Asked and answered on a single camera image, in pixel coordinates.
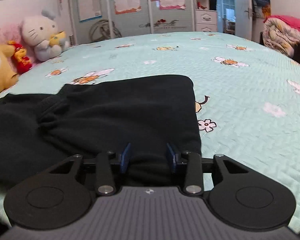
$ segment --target red plush doll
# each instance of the red plush doll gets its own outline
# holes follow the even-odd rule
[[[31,60],[26,56],[27,50],[15,41],[9,41],[9,44],[15,47],[15,52],[12,56],[13,61],[16,63],[18,74],[23,74],[32,67]]]

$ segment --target gray ribbed panel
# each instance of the gray ribbed panel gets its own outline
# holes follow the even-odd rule
[[[224,224],[204,201],[176,187],[124,187],[102,197],[90,212],[67,227],[33,231],[14,227],[1,240],[297,240],[287,228],[246,232]]]

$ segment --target hello kitty plush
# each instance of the hello kitty plush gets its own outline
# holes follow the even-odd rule
[[[50,42],[50,39],[59,33],[54,18],[52,14],[43,10],[41,16],[27,17],[22,23],[24,41],[34,47],[37,59],[42,62],[59,56],[70,47],[66,38],[60,39],[58,44]]]

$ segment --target quilted bedspread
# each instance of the quilted bedspread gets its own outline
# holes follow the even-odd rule
[[[160,74],[192,79],[202,155],[228,155],[288,187],[297,200],[290,227],[300,231],[300,65],[274,50],[222,33],[101,41],[34,67],[0,97]]]

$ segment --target folded black garment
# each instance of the folded black garment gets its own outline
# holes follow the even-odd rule
[[[16,184],[68,156],[93,158],[131,143],[126,185],[170,185],[167,142],[201,153],[193,83],[185,76],[65,85],[57,95],[0,100],[0,181]]]

